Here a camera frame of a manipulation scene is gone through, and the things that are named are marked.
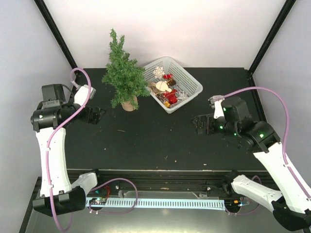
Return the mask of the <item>small green christmas tree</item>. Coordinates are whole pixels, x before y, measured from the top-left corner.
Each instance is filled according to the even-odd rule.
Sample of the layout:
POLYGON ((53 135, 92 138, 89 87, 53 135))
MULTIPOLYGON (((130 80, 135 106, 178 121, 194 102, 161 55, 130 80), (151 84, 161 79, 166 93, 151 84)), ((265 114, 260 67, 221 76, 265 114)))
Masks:
POLYGON ((139 108, 137 97, 150 95, 144 78, 145 69, 138 65, 136 59, 130 59, 130 53, 123 49, 124 35, 118 37, 116 31, 111 29, 109 36, 109 58, 102 82, 115 88, 112 107, 120 104, 124 110, 131 112, 139 108))

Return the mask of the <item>white plastic basket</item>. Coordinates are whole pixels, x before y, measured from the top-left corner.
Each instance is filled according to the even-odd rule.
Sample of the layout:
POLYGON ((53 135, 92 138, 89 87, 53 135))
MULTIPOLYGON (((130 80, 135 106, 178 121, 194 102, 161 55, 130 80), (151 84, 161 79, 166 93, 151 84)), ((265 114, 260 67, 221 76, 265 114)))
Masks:
POLYGON ((149 83, 156 83, 164 81, 164 79, 155 79, 153 70, 156 67, 163 67, 165 74, 172 74, 173 79, 176 81, 176 85, 173 89, 179 91, 185 91, 188 93, 188 99, 185 101, 178 100, 177 103, 172 104, 170 108, 165 107, 164 99, 160 99, 154 92, 151 92, 151 97, 166 111, 171 114, 186 103, 190 102, 196 96, 203 91, 203 86, 189 73, 187 72, 178 62, 169 56, 164 56, 144 66, 144 79, 149 83))

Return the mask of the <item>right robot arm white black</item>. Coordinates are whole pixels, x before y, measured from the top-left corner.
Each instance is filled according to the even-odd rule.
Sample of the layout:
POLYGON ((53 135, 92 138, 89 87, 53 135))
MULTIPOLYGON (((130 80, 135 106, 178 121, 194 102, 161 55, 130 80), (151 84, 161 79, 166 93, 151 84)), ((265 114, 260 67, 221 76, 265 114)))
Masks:
POLYGON ((273 190, 237 171, 229 172, 221 183, 222 192, 248 197, 272 212, 277 222, 289 231, 311 226, 310 187, 303 181, 288 156, 283 153, 280 137, 264 121, 254 121, 247 104, 239 97, 210 98, 213 114, 198 115, 191 122, 198 134, 221 133, 231 136, 264 165, 278 187, 273 190))

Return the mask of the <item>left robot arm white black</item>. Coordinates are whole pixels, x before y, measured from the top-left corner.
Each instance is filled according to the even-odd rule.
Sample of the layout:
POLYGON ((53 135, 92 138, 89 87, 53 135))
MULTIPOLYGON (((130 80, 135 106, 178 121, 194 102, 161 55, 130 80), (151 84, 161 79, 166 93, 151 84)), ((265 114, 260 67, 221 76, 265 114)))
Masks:
POLYGON ((52 216, 50 197, 53 197, 57 215, 83 210, 86 196, 91 191, 101 193, 104 181, 95 172, 80 175, 69 181, 66 158, 66 126, 73 122, 70 118, 96 92, 93 87, 81 86, 69 101, 66 101, 64 85, 50 84, 42 86, 43 101, 31 116, 31 124, 37 137, 42 180, 39 197, 33 200, 34 210, 52 216))

